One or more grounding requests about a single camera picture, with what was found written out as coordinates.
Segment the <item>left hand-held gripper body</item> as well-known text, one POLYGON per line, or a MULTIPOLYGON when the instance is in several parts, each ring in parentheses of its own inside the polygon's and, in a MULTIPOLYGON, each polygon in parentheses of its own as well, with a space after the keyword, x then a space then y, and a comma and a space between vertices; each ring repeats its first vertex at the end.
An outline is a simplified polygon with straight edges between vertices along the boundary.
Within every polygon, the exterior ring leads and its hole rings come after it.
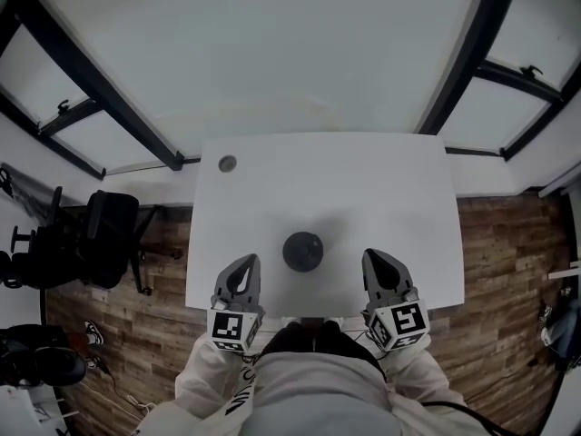
POLYGON ((258 303, 242 303, 214 295, 207 311, 207 333, 226 352, 246 353, 261 327, 264 309, 258 303))

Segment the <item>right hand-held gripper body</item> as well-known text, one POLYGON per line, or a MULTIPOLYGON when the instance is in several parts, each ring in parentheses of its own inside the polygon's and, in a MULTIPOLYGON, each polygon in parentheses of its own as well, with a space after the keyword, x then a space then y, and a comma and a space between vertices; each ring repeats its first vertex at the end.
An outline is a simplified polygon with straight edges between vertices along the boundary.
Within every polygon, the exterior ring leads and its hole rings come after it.
POLYGON ((384 352, 408 348, 430 329, 428 310, 415 287, 387 300, 369 301, 361 314, 372 339, 384 352))

